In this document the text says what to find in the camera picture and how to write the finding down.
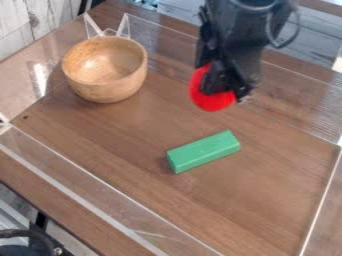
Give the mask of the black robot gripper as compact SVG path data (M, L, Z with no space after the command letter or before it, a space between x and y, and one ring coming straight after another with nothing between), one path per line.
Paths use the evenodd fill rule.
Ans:
M205 95L226 92L229 78L241 103L261 80L261 57L270 44L266 28L280 34L286 22L286 1L205 0L199 17L195 67L211 62L201 92Z

